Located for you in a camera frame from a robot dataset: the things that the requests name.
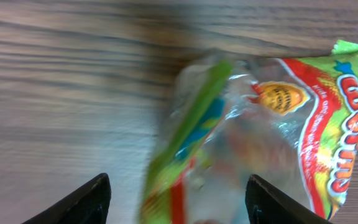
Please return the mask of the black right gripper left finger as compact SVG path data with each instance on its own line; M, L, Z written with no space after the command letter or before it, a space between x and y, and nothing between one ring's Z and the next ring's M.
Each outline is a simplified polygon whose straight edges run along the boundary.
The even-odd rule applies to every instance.
M106 224L110 200L109 176L100 173L23 224Z

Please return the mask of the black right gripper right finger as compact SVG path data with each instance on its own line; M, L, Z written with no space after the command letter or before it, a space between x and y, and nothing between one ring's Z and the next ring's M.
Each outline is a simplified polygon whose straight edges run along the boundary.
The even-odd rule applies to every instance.
M249 177L245 204L250 224L331 224L255 174Z

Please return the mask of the green gummy candy bag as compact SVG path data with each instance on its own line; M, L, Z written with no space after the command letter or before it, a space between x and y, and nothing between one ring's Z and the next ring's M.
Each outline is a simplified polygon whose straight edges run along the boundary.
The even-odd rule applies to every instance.
M140 223L249 223L257 175L321 220L344 205L358 151L358 44L322 57L234 61L177 76L145 180Z

